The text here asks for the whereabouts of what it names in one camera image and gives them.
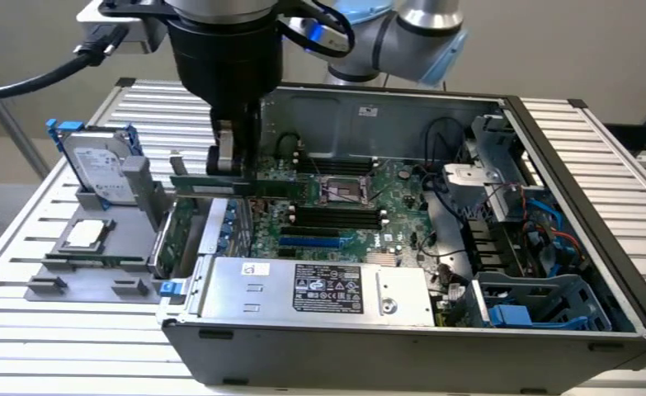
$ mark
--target power supply label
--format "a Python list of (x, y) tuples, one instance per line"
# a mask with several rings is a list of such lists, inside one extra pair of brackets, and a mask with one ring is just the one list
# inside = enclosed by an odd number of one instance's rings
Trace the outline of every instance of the power supply label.
[(299, 312), (363, 314), (361, 268), (296, 264), (292, 307)]

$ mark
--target connector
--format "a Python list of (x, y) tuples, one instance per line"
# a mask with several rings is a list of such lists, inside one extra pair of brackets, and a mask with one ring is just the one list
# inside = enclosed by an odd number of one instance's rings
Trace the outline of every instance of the connector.
[(93, 59), (91, 66), (99, 66), (104, 58), (112, 55), (116, 47), (123, 43), (127, 34), (128, 28), (124, 25), (95, 25), (73, 53), (76, 55), (91, 54)]

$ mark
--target motherboard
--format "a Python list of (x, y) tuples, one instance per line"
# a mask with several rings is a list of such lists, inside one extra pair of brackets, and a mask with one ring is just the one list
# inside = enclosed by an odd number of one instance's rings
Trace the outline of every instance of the motherboard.
[(423, 266), (417, 244), (431, 233), (414, 163), (260, 159), (258, 178), (304, 184), (304, 200), (252, 200), (252, 257)]

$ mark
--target white wall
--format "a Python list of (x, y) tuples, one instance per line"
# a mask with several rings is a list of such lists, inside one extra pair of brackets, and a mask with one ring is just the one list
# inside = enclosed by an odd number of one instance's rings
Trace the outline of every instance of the white wall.
[[(71, 58), (85, 0), (0, 0), (0, 84)], [(604, 120), (646, 112), (646, 0), (462, 0), (470, 39), (449, 89), (578, 97)], [(298, 49), (286, 76), (319, 82), (324, 65)], [(91, 117), (122, 76), (175, 79), (168, 45), (150, 56), (108, 59), (61, 84), (12, 100), (24, 129), (43, 136), (47, 118)], [(393, 81), (395, 87), (407, 82)]]

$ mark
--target green circuit board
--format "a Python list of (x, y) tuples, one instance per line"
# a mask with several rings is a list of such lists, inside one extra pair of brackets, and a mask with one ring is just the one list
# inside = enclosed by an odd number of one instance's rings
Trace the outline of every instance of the green circuit board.
[[(369, 177), (337, 176), (296, 173), (286, 161), (263, 158), (259, 167), (259, 179), (287, 180), (307, 183), (306, 201), (258, 200), (254, 208), (254, 243), (252, 255), (258, 258), (296, 258), (312, 261), (374, 262), (390, 259), (401, 266), (418, 265), (418, 251), (411, 248), (411, 235), (421, 241), (431, 232), (427, 210), (422, 210), (421, 179), (410, 175), (403, 180), (398, 173), (411, 173), (413, 166), (402, 161), (381, 162), (374, 174)], [(366, 203), (350, 202), (342, 198), (328, 201), (322, 198), (322, 181), (335, 181), (357, 185), (366, 182)], [(382, 229), (339, 228), (339, 247), (292, 247), (280, 246), (282, 228), (290, 225), (288, 207), (295, 204), (303, 207), (339, 209), (385, 210), (387, 224)], [(279, 257), (279, 249), (295, 249), (295, 257)]]

